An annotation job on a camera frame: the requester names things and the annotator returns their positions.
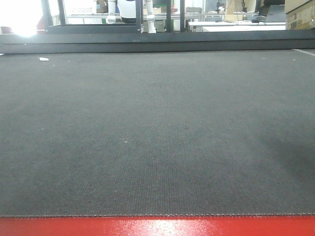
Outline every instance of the gray carpet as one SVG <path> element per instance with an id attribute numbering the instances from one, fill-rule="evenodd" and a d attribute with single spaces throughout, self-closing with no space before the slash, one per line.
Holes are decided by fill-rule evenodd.
<path id="1" fill-rule="evenodd" d="M 314 214 L 314 74 L 296 51 L 0 56 L 0 216 Z"/>

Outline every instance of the small white scrap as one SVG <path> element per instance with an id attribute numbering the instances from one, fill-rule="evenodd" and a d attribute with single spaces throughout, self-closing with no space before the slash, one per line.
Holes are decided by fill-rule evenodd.
<path id="1" fill-rule="evenodd" d="M 49 61 L 48 58 L 39 58 L 39 61 Z"/>

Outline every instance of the red edge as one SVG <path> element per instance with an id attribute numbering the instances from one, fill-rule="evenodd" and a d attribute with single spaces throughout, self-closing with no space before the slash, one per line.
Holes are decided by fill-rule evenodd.
<path id="1" fill-rule="evenodd" d="M 0 218 L 1 236 L 315 236 L 313 216 Z"/>

